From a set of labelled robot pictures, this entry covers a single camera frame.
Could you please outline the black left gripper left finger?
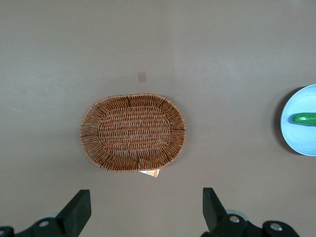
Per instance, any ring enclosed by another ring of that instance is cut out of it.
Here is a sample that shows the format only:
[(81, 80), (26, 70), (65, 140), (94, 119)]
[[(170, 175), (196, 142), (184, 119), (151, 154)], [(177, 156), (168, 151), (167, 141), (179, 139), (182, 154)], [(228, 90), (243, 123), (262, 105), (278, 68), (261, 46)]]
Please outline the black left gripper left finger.
[(90, 190), (80, 190), (57, 214), (36, 221), (24, 231), (15, 233), (10, 226), (2, 226), (2, 237), (78, 237), (91, 217)]

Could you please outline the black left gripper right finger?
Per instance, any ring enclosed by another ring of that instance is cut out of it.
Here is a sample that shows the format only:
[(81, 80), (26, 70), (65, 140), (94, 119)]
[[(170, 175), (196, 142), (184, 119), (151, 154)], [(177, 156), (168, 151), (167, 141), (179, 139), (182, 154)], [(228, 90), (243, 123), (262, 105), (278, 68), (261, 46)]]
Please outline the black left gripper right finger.
[(228, 213), (213, 188), (203, 188), (203, 216), (208, 231), (203, 237), (297, 237), (297, 232), (280, 221), (266, 221), (259, 228), (239, 214)]

